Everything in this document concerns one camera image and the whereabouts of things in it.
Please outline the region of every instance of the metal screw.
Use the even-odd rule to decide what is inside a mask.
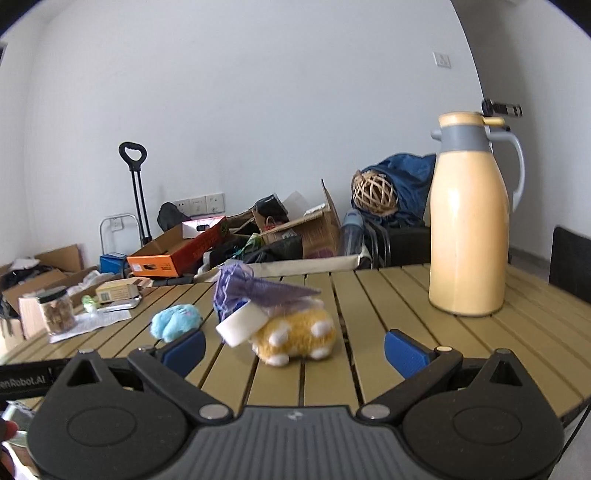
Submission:
[[[372,403],[361,407],[361,415],[366,419],[380,420],[390,415],[390,409],[386,405],[380,403]]]
[[[230,409],[220,403],[210,403],[199,409],[199,414],[208,420],[219,420],[228,416],[229,413]]]

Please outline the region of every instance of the power outlet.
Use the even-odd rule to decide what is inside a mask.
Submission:
[[[173,203],[181,213],[191,216],[191,200],[177,200]]]
[[[189,200],[189,210],[191,216],[205,215],[207,213],[207,203],[205,197],[196,197]]]
[[[226,208],[223,204],[223,193],[214,193],[213,195],[206,195],[205,204],[208,213],[220,213],[226,211]]]
[[[116,232],[117,230],[123,230],[123,219],[121,217],[112,218],[110,222],[112,232]]]

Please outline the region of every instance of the wall outlet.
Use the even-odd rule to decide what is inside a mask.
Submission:
[[[173,202],[179,211],[187,216],[191,216],[191,200],[177,200]]]
[[[214,193],[213,195],[206,195],[205,204],[208,213],[221,213],[226,211],[226,208],[223,204],[223,193]]]
[[[191,216],[205,215],[207,213],[205,197],[196,197],[194,199],[190,199],[189,210],[191,211]]]
[[[443,67],[445,69],[452,68],[452,63],[449,60],[449,55],[434,51],[433,57],[435,57],[435,65],[437,65],[438,67]]]
[[[116,232],[117,230],[123,230],[123,219],[121,217],[112,218],[110,222],[112,232]]]

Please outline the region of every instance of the open cardboard box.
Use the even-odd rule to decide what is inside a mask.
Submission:
[[[226,217],[216,217],[210,228],[195,238],[183,238],[183,224],[171,228],[129,255],[127,260],[139,277],[180,277],[190,271],[211,247],[227,234]]]
[[[84,268],[82,258],[80,257],[80,251],[78,245],[70,245],[69,247],[58,248],[50,252],[35,255],[35,258],[39,259],[42,264],[55,267],[59,270],[50,270],[49,272],[42,273],[30,280],[27,280],[19,285],[15,285],[11,288],[4,290],[3,295],[6,298],[10,306],[15,309],[18,313],[20,312],[18,306],[18,299],[27,293],[34,291],[43,290],[48,288],[49,285],[59,284],[61,281],[65,281],[70,276],[64,272],[79,273]],[[0,275],[3,275],[8,271],[10,265],[4,265],[0,267]]]
[[[320,209],[291,222],[283,223],[265,231],[265,218],[253,209],[255,222],[261,230],[261,238],[266,244],[282,240],[289,236],[301,235],[304,258],[334,257],[339,250],[340,222],[330,193],[322,180],[322,190],[326,204]]]

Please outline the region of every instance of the orange cardboard box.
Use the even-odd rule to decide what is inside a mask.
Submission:
[[[203,254],[222,241],[228,232],[226,217],[210,222],[210,228],[195,238],[183,238],[183,224],[152,240],[127,257],[139,277],[180,277],[191,270]]]

